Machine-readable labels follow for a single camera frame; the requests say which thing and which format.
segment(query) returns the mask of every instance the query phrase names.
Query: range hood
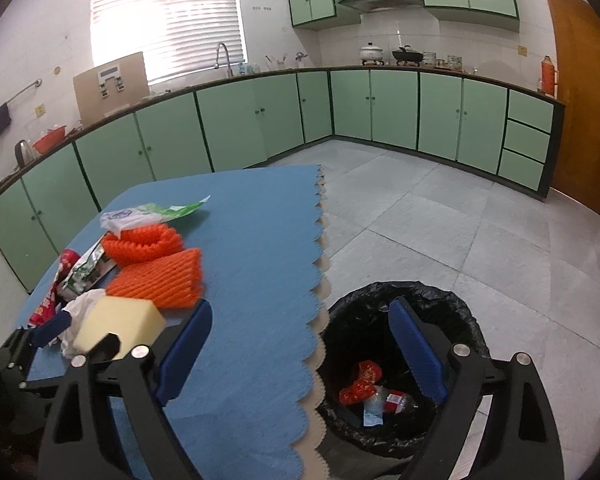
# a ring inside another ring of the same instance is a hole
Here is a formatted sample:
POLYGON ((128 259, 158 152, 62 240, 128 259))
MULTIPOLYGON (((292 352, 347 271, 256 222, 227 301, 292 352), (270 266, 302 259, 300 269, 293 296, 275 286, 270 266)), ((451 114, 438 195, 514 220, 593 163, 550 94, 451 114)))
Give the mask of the range hood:
POLYGON ((379 12, 397 7, 424 6, 424 0, 342 0, 341 5, 360 12, 379 12))

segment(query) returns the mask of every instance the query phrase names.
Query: orange thermos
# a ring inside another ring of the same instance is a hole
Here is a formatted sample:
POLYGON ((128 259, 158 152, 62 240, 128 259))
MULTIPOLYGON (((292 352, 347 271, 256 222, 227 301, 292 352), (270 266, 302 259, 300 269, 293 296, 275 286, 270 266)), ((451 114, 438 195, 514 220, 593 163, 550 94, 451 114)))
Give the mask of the orange thermos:
POLYGON ((542 60, 542 92, 555 97, 555 66, 549 56, 542 60))

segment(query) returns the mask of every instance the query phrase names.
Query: window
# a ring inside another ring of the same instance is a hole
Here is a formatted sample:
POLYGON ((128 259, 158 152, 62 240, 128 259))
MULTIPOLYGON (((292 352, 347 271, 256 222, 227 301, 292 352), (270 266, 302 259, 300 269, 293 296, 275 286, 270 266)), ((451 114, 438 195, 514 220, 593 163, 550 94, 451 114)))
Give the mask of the window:
POLYGON ((213 67, 219 41, 246 60, 239 0, 93 0, 93 62, 142 51, 149 84, 213 67))

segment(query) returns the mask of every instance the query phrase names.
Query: black garbage bag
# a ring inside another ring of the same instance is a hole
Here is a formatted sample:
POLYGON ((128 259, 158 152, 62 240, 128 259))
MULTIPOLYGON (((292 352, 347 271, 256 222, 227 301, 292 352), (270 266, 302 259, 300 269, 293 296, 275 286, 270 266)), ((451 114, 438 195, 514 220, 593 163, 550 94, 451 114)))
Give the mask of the black garbage bag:
POLYGON ((436 407, 420 393, 389 329, 388 306, 399 296, 421 320, 439 326, 452 344, 464 343, 482 356, 490 354, 471 311, 452 292, 420 282, 371 283, 335 303, 330 310, 330 324, 322 334, 326 357, 318 372, 326 395, 318 412, 334 436, 359 450, 406 459, 422 444, 436 407), (382 368, 378 384, 410 394, 417 407, 397 415, 385 413, 382 426, 363 427, 363 404, 343 406, 338 393, 356 378, 356 364, 367 359, 382 368))

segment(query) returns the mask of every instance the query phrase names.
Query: blue tablecloth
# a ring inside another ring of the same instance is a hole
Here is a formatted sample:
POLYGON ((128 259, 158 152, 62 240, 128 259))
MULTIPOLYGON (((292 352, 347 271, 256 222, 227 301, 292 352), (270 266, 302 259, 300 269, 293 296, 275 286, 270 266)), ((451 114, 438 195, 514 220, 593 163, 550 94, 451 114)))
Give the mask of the blue tablecloth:
MULTIPOLYGON (((311 292, 321 279, 314 266, 322 254, 317 177, 317 166, 203 174, 133 187, 105 209, 185 205, 211 195, 202 209, 172 222, 188 248, 202 248, 214 325, 180 397, 165 410, 205 480, 302 475, 291 445, 308 428, 297 402, 312 388, 302 361, 317 343, 307 326, 320 309, 311 292)), ((102 234, 98 217, 70 247, 83 253, 102 234)), ((40 304, 55 268, 24 305, 19 324, 40 304)), ((58 348, 47 348, 38 352, 29 378, 65 368, 58 348)), ((149 479, 123 403, 113 404, 134 473, 149 479)))

